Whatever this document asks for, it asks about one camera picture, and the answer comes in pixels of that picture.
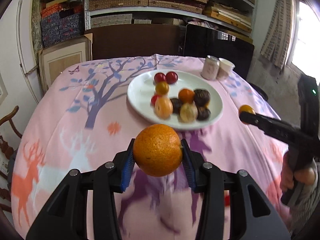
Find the window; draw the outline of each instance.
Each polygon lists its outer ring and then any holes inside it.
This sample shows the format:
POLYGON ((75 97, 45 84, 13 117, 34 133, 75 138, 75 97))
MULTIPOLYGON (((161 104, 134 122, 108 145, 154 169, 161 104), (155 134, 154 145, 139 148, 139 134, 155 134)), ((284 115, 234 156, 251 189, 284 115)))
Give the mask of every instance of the window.
POLYGON ((296 0, 296 22, 289 60, 320 83, 320 21, 302 0, 296 0))

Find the brown pastry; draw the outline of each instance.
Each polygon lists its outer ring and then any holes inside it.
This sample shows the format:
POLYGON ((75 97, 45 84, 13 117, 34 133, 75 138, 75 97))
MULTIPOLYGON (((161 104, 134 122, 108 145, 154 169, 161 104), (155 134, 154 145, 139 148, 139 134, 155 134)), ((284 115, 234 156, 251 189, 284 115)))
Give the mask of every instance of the brown pastry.
POLYGON ((173 113, 180 114, 180 108, 183 105, 182 101, 178 98, 170 98, 170 100, 173 105, 173 113))
POLYGON ((198 117, 197 120, 199 121, 205 121, 210 117, 210 110, 206 107, 198 107, 198 117))
POLYGON ((208 90, 196 89, 194 92, 194 102, 197 107, 205 106, 210 101, 210 93, 208 90))

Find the deer print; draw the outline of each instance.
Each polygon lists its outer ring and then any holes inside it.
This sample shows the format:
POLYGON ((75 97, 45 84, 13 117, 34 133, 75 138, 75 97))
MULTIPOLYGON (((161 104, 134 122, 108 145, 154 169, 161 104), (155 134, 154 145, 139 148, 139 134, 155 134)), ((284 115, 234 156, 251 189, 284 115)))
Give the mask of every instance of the deer print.
POLYGON ((18 197, 19 199, 18 221, 20 226, 21 226, 21 223, 20 223, 21 210, 23 210, 25 214, 28 226, 30 226, 26 205, 27 205, 28 198, 32 192, 33 180, 35 180, 36 183, 39 182, 38 165, 42 167, 45 164, 44 152, 42 151, 42 148, 40 149, 39 147, 39 144, 40 144, 39 140, 33 143, 30 146, 29 150, 26 151, 27 143, 28 142, 26 142, 22 148, 22 154, 28 166, 27 175, 25 178, 23 178, 14 173, 12 178, 13 183, 12 183, 12 189, 11 189, 12 194, 18 197), (23 190, 20 190, 20 185, 24 185, 23 190))
POLYGON ((90 140, 90 136, 84 139, 83 131, 77 132, 71 137, 71 145, 68 146, 64 141, 64 130, 62 130, 60 133, 60 141, 64 149, 73 157, 69 166, 69 170, 78 169, 81 172, 92 170, 87 154, 95 151, 95 143, 90 140))

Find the picture frame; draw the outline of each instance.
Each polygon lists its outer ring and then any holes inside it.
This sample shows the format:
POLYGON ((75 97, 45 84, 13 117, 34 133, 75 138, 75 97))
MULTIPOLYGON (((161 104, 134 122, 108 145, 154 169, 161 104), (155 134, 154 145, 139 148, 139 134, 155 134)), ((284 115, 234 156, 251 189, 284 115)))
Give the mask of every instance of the picture frame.
POLYGON ((86 35, 39 51, 41 86, 44 93, 66 68, 90 60, 92 42, 86 35))

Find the person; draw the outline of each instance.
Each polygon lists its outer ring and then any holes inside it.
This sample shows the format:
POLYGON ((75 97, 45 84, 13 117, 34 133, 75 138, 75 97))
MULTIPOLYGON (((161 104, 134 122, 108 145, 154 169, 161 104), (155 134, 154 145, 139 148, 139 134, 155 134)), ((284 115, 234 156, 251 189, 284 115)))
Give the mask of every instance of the person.
POLYGON ((286 192, 293 188, 293 176, 301 183, 304 183, 302 192, 298 197, 297 204, 289 206, 292 217, 289 231, 292 236, 297 235, 307 223, 314 212, 320 199, 320 163, 315 162, 305 169, 292 172, 288 164, 288 152, 284 155, 280 189, 286 192))

